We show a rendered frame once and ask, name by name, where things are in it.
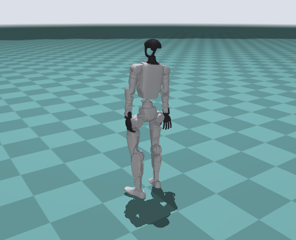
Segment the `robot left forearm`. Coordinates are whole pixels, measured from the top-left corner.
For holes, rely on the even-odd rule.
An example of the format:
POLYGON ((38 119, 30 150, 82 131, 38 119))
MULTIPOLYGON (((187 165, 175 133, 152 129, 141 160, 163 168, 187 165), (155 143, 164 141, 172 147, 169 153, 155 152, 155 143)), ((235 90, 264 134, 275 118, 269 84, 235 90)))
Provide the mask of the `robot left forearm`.
POLYGON ((130 95, 130 89, 129 87, 126 87, 125 90, 124 90, 124 93, 125 93, 125 111, 124 111, 124 115, 126 117, 128 117, 128 112, 131 112, 131 115, 132 115, 132 106, 133 106, 133 100, 134 100, 134 97, 130 95))

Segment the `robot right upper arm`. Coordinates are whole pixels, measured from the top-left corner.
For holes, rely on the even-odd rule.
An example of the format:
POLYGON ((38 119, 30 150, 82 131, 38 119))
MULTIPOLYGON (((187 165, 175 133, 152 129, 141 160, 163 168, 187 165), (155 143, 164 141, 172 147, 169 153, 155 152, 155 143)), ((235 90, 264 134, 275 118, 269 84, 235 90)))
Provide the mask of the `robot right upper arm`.
POLYGON ((162 79, 162 87, 160 90, 160 94, 164 95, 169 92, 169 74, 170 74, 170 68, 166 65, 163 65, 164 72, 163 72, 163 79, 162 79))

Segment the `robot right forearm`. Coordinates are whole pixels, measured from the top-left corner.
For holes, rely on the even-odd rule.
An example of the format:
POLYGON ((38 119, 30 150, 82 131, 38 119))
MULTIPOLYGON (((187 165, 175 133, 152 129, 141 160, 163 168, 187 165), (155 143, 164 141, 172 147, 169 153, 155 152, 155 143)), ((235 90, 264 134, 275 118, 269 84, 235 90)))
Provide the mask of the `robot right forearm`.
POLYGON ((168 91, 167 94, 163 94, 161 95, 161 98, 162 98, 162 108, 163 108, 163 112, 164 113, 168 113, 168 108, 169 108, 169 97, 170 97, 170 93, 168 91))

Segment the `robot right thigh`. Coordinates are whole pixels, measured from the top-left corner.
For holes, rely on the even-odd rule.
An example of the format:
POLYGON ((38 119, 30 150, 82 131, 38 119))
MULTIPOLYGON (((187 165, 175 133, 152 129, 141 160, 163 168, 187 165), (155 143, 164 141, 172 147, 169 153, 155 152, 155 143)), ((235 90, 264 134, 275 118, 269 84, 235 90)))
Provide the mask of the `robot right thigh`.
POLYGON ((160 133, 161 133, 161 123, 164 121, 165 116, 157 110, 156 112, 157 118, 155 120, 149 121, 149 130, 150 130, 150 141, 151 147, 150 152, 152 155, 159 155, 160 154, 160 133))

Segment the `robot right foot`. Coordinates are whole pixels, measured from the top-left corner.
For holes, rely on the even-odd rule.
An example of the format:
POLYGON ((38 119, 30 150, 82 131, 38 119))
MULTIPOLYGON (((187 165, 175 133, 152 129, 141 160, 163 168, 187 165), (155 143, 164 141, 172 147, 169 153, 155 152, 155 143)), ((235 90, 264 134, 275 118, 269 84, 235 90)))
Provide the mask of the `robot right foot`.
POLYGON ((161 183, 159 180, 156 179, 156 181, 154 181, 153 178, 149 178, 148 180, 155 188, 161 188, 161 183))

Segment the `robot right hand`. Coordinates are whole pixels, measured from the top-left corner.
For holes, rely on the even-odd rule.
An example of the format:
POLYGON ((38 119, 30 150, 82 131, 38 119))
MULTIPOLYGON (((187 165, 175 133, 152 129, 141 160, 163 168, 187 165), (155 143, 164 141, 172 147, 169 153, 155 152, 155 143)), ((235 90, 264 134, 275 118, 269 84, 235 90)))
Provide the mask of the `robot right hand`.
MULTIPOLYGON (((162 109, 162 112, 163 112, 163 109, 162 109)), ((171 117, 169 116, 169 114, 170 114, 170 109, 169 108, 168 108, 168 113, 163 112, 164 120, 163 120, 163 128, 162 129, 165 128, 165 130, 166 130, 166 129, 169 129, 169 127, 172 128, 171 117), (167 124, 168 124, 168 128, 167 128, 167 124)), ((162 124, 162 122, 160 123, 160 125, 161 124, 162 124)))

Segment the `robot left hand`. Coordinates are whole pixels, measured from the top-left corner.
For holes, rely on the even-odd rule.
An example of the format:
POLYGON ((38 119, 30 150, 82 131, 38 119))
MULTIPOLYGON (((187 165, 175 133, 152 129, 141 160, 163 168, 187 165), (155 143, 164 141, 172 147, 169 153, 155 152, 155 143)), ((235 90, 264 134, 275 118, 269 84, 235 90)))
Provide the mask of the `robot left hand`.
POLYGON ((129 111, 127 113, 127 116, 124 117, 125 120, 125 125, 128 131, 135 133, 136 131, 133 131, 132 129, 132 123, 131 123, 131 118, 132 118, 132 113, 129 111))

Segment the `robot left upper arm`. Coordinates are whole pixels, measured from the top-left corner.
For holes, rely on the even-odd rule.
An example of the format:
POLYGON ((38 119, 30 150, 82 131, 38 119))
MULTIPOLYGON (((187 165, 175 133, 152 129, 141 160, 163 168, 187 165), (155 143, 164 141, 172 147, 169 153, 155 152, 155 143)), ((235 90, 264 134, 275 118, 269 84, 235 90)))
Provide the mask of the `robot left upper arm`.
POLYGON ((137 84, 137 80, 138 80, 138 74, 141 73, 143 68, 143 64, 141 63, 135 63, 132 64, 129 68, 129 86, 127 86, 130 89, 130 95, 133 95, 135 93, 135 88, 136 88, 136 84, 137 84))

